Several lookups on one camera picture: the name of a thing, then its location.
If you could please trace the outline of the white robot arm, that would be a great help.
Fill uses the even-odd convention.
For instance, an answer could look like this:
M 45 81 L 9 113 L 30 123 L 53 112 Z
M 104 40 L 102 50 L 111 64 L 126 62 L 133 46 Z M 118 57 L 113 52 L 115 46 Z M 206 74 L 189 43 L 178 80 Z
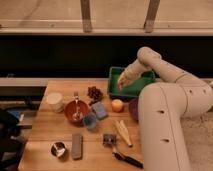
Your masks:
M 144 171 L 191 171 L 180 119 L 213 107 L 213 89 L 193 74 L 162 59 L 149 47 L 122 72 L 118 87 L 132 84 L 146 71 L 159 82 L 145 86 L 139 95 L 138 120 Z

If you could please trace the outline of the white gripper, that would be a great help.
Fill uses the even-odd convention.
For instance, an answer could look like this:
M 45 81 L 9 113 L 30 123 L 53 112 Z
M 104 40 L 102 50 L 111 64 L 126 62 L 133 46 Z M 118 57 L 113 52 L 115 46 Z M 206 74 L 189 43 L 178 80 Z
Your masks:
M 127 77 L 125 72 L 122 72 L 118 79 L 120 79 L 120 81 L 121 81 L 121 89 L 120 90 L 122 90 L 126 86 L 129 86 L 133 82 L 132 79 Z

